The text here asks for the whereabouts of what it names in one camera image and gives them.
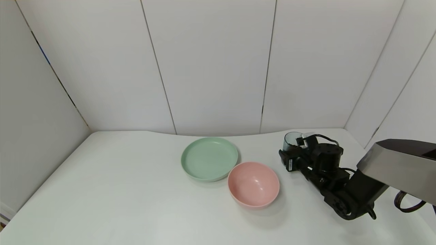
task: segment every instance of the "white table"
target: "white table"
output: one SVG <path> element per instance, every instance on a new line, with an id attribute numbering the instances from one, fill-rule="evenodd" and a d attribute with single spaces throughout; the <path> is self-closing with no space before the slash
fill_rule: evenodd
<path id="1" fill-rule="evenodd" d="M 355 169 L 365 154 L 344 129 L 296 131 L 339 141 L 342 167 Z M 199 137 L 94 133 L 0 233 L 1 245 L 435 244 L 421 216 L 394 207 L 393 188 L 376 201 L 377 220 L 338 217 L 301 173 L 281 164 L 284 135 L 225 137 L 242 161 L 267 164 L 280 179 L 273 204 L 248 211 L 230 196 L 227 179 L 199 183 L 182 170 L 182 151 Z"/>

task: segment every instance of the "bowl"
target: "bowl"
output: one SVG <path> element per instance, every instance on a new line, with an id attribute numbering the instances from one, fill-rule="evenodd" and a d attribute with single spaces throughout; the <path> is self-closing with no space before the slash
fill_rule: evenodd
<path id="1" fill-rule="evenodd" d="M 267 165 L 245 162 L 236 165 L 228 174 L 228 188 L 236 202 L 247 209 L 262 209 L 279 194 L 276 173 Z"/>

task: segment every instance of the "green plate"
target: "green plate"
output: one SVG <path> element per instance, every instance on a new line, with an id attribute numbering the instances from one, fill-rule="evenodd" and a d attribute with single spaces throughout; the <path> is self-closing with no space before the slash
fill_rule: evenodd
<path id="1" fill-rule="evenodd" d="M 182 154 L 185 172 L 201 182 L 225 178 L 238 162 L 238 150 L 222 138 L 202 138 L 192 142 Z"/>

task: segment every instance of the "black cable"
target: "black cable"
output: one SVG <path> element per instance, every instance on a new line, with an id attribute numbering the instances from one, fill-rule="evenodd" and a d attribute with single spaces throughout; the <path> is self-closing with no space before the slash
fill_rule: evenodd
<path id="1" fill-rule="evenodd" d="M 324 138 L 324 139 L 326 139 L 326 140 L 328 140 L 328 141 L 331 141 L 331 142 L 337 144 L 337 146 L 339 146 L 339 143 L 338 143 L 336 140 L 332 140 L 332 139 L 330 139 L 329 137 L 324 136 L 324 135 L 322 135 L 322 134 L 313 134 L 313 135 L 310 135 L 310 136 L 304 138 L 303 140 L 306 140 L 307 138 L 312 137 L 312 136 L 320 137 L 320 138 Z"/>
<path id="2" fill-rule="evenodd" d="M 401 208 L 401 207 L 400 207 L 400 205 L 401 205 L 401 201 L 403 200 L 403 198 L 404 198 L 406 195 L 407 195 L 407 193 L 405 193 L 404 191 L 400 191 L 400 192 L 398 192 L 398 194 L 395 196 L 395 199 L 394 199 L 394 205 L 395 205 L 395 207 L 397 207 L 397 209 L 399 209 L 399 210 L 400 210 L 401 212 L 403 212 L 403 213 L 411 213 L 411 212 L 414 212 L 414 211 L 416 211 L 416 210 L 422 208 L 422 207 L 426 204 L 426 202 L 421 201 L 420 203 L 418 203 L 417 205 L 415 205 L 415 206 L 413 206 L 413 207 L 410 207 L 410 208 Z"/>
<path id="3" fill-rule="evenodd" d="M 343 169 L 343 170 L 347 170 L 347 171 L 353 172 L 354 174 L 356 173 L 356 170 L 354 170 L 354 169 L 351 169 L 351 168 L 347 168 L 347 167 L 340 167 L 340 169 Z"/>

